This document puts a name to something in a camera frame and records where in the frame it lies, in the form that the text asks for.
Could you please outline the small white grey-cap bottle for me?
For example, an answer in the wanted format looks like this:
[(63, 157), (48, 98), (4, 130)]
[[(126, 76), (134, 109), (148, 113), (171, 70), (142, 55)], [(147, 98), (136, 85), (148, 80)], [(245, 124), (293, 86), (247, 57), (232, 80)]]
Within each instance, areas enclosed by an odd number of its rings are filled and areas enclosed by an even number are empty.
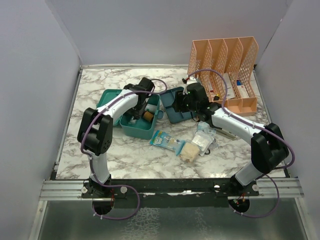
[(131, 118), (128, 124), (131, 126), (134, 126), (137, 123), (137, 121), (138, 121), (137, 119)]

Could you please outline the brown bottle orange cap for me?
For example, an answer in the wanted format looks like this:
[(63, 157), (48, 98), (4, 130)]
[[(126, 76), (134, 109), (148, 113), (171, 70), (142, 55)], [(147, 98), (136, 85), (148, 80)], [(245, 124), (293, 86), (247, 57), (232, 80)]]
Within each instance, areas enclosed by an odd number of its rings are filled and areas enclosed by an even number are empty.
[(148, 122), (152, 122), (154, 119), (154, 114), (149, 111), (145, 111), (142, 115), (142, 118)]

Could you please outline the white bottle blue cap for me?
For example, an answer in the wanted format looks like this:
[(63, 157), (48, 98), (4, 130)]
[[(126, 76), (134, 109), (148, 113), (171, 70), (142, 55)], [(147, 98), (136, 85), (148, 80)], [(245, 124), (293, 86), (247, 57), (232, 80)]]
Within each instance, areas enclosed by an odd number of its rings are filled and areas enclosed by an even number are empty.
[(153, 105), (153, 104), (147, 104), (145, 107), (145, 111), (148, 111), (150, 113), (155, 113), (157, 110), (157, 105)]

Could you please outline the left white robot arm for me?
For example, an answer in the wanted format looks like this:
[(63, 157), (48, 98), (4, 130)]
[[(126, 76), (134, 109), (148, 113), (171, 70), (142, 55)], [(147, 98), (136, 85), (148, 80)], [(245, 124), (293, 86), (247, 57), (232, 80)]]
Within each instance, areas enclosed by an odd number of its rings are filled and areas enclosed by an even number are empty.
[(144, 77), (138, 84), (127, 84), (107, 104), (95, 109), (89, 107), (84, 111), (77, 141), (81, 152), (88, 157), (89, 178), (97, 196), (106, 197), (111, 190), (106, 152), (112, 144), (114, 121), (126, 113), (134, 119), (141, 118), (154, 88), (153, 81)]

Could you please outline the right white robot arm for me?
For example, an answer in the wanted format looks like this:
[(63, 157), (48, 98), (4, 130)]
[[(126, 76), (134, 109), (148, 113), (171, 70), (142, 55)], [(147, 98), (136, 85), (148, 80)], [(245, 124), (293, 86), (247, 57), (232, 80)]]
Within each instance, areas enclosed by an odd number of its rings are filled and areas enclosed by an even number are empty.
[(211, 102), (204, 87), (196, 82), (175, 93), (175, 112), (194, 112), (212, 128), (229, 131), (251, 147), (251, 160), (230, 178), (230, 191), (240, 196), (257, 178), (269, 174), (289, 155), (280, 128), (263, 125), (234, 114), (218, 102)]

